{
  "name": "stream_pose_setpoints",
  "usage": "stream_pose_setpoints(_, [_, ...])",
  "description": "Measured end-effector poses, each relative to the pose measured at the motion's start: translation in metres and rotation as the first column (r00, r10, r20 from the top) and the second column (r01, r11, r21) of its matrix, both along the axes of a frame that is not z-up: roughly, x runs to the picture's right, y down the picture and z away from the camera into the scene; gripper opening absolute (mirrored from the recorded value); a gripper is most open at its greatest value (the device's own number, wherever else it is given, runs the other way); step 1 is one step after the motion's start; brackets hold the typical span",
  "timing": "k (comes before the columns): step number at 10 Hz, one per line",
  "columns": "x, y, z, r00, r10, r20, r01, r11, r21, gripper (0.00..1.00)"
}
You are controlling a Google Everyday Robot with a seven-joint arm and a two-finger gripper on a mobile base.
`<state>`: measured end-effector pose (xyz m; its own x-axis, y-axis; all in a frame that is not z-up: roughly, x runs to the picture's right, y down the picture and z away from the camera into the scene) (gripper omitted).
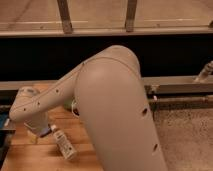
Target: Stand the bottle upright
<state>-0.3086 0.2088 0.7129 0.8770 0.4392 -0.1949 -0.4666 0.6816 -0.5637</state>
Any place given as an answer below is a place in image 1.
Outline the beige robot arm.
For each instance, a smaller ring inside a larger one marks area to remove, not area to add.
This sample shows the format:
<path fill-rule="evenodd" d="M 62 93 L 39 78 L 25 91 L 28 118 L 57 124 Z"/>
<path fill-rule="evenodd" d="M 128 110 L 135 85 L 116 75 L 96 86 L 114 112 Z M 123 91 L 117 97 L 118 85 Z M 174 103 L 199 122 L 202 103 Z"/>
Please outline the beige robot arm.
<path fill-rule="evenodd" d="M 138 57 L 112 45 L 81 62 L 45 91 L 21 88 L 15 122 L 46 126 L 40 115 L 73 98 L 104 171 L 168 171 L 141 78 Z"/>

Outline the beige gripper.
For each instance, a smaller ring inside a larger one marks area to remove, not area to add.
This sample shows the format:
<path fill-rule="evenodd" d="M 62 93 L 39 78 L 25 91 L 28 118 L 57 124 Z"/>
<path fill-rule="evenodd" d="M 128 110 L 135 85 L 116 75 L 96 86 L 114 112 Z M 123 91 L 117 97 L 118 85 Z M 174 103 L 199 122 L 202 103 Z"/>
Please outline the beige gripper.
<path fill-rule="evenodd" d="M 43 131 L 50 129 L 49 118 L 46 113 L 40 113 L 32 116 L 24 122 L 24 125 L 36 136 L 40 136 Z"/>

